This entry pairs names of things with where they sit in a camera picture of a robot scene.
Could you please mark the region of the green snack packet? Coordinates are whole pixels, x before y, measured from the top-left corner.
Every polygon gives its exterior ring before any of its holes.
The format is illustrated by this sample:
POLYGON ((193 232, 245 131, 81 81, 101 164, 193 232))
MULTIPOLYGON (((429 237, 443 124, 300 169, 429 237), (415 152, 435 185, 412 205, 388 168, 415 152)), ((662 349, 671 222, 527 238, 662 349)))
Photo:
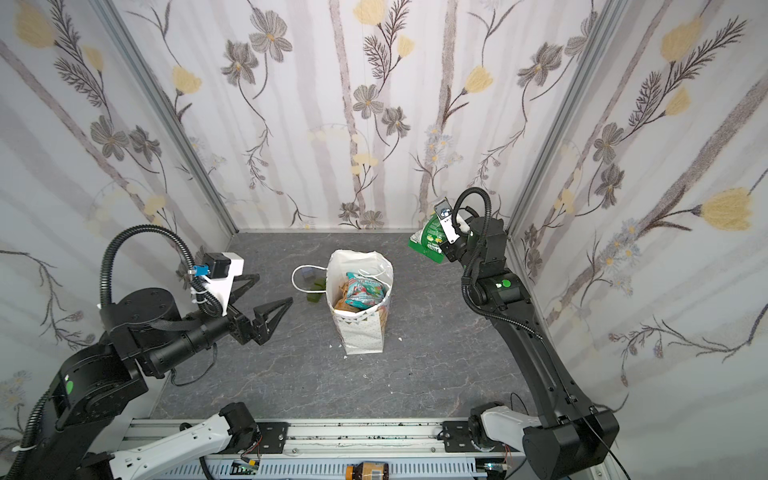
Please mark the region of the green snack packet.
POLYGON ((436 213, 433 213, 426 223, 409 237, 408 246, 415 252, 440 264, 445 259, 441 249, 441 244, 445 240, 446 237, 440 219, 436 213))

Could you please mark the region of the white paper bag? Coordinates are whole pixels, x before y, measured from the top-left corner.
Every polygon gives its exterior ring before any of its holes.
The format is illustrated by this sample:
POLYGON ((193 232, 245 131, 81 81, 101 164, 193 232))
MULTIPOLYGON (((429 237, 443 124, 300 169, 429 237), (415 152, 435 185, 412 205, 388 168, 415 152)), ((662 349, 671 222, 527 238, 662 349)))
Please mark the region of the white paper bag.
POLYGON ((394 268, 381 253, 336 250, 325 266, 297 266, 291 283, 324 300, 348 355, 384 350, 394 268))

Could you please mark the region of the orange paper snack packet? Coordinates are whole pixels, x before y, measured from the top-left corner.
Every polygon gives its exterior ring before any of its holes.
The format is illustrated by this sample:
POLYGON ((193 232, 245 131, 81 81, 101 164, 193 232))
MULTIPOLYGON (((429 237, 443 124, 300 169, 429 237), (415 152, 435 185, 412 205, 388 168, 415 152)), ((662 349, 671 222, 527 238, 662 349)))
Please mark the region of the orange paper snack packet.
POLYGON ((360 308, 351 305, 347 302, 347 293, 348 293, 348 287, 349 283, 343 283, 340 287, 340 298, 337 300, 337 302, 334 305, 334 309, 337 311, 344 311, 344 312, 350 312, 350 313, 358 313, 361 311, 360 308))

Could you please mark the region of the teal mint candy packet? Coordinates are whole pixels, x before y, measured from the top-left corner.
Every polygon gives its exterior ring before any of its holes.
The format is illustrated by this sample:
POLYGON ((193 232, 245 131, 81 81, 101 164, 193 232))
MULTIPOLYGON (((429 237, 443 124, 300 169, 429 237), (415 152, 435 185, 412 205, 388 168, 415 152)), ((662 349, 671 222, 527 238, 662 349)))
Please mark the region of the teal mint candy packet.
POLYGON ((388 291, 381 281, 353 272, 346 273, 346 282, 349 283, 347 302, 361 311, 380 304, 388 291))

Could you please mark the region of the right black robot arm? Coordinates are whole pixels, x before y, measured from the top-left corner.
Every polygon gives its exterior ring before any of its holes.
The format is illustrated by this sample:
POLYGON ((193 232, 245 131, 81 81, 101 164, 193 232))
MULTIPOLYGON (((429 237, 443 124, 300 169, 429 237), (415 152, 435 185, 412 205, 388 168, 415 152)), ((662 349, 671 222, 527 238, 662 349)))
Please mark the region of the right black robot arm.
POLYGON ((439 201, 434 211, 446 237, 442 253, 463 267, 464 302, 500 334, 536 408, 533 416, 504 405, 474 410, 475 443, 504 443, 521 451, 540 479, 569 477, 602 463, 612 454, 618 420, 577 385, 547 337, 530 293, 507 265, 507 236, 492 215, 489 193, 470 187, 455 202, 439 201))

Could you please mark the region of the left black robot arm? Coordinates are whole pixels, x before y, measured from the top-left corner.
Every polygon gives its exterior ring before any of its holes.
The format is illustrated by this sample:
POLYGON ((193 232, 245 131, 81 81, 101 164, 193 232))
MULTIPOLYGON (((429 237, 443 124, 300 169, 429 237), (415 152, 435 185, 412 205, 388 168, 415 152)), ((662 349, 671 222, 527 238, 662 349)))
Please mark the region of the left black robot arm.
POLYGON ((237 256, 207 254, 196 263, 182 238, 151 224, 129 227, 107 246, 100 269, 98 342, 65 360, 49 388, 33 406, 6 473, 8 479, 129 479, 155 475, 149 451, 119 460, 90 447, 124 409, 147 390, 149 377, 173 377, 177 367, 204 350, 216 351, 230 336, 245 345, 265 344, 292 306, 290 297, 255 308, 248 317, 233 307, 259 280, 234 267, 237 256), (112 298, 115 258, 122 245, 142 233, 167 238, 180 254, 198 309, 179 313, 173 295, 162 288, 112 298))

